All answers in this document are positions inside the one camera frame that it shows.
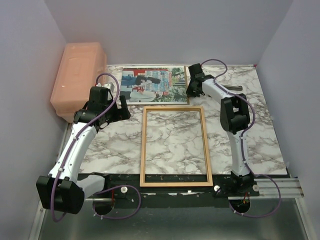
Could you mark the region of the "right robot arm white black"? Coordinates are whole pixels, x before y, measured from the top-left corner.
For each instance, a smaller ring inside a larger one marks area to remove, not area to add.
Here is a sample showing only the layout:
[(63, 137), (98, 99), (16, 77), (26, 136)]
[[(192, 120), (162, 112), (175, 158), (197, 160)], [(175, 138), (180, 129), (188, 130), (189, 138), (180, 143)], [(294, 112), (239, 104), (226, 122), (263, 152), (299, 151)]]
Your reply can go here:
[(190, 82), (186, 94), (189, 98), (207, 95), (220, 104), (220, 125), (228, 135), (232, 156), (230, 191), (241, 196), (254, 184), (248, 168), (247, 131), (250, 123), (249, 104), (244, 94), (236, 94), (217, 83), (212, 75), (203, 72), (199, 63), (188, 67)]

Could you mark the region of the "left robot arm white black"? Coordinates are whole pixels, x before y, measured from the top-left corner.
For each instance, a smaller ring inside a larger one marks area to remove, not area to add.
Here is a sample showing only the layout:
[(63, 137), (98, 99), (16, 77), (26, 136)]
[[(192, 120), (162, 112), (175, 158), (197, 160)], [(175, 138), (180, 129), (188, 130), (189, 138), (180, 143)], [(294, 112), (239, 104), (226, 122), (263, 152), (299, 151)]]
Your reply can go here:
[(93, 173), (82, 180), (78, 175), (85, 154), (101, 126), (131, 117), (125, 96), (117, 94), (116, 97), (120, 100), (120, 107), (109, 88), (93, 86), (89, 100), (75, 112), (70, 137), (57, 163), (47, 176), (39, 176), (36, 182), (45, 209), (75, 215), (90, 196), (97, 194), (104, 198), (110, 194), (111, 185), (102, 175)]

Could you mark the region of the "brown wooden picture frame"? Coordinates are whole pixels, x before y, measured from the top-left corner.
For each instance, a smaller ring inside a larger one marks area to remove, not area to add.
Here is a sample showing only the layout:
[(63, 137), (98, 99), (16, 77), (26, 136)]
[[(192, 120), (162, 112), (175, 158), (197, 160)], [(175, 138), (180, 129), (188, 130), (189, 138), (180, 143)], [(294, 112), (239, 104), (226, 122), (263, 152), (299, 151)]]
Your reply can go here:
[[(147, 113), (148, 112), (185, 112), (185, 111), (196, 111), (199, 112), (200, 124), (201, 124), (201, 133), (202, 133), (202, 143), (204, 150), (204, 160), (206, 167), (206, 179), (204, 182), (146, 182), (146, 146), (147, 146)], [(152, 187), (152, 188), (180, 188), (180, 187), (212, 187), (214, 185), (211, 160), (209, 154), (209, 144), (207, 138), (207, 128), (205, 122), (205, 113), (202, 106), (144, 106), (143, 115), (142, 115), (142, 139), (141, 139), (141, 161), (140, 161), (140, 187)]]

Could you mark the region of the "photo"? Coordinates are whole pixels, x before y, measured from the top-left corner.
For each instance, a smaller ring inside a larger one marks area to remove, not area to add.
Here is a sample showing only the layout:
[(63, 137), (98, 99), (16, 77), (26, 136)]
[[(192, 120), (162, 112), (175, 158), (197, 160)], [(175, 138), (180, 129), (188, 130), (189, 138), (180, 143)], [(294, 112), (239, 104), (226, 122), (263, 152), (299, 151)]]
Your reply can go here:
[(128, 66), (122, 69), (120, 95), (129, 105), (188, 105), (184, 66)]

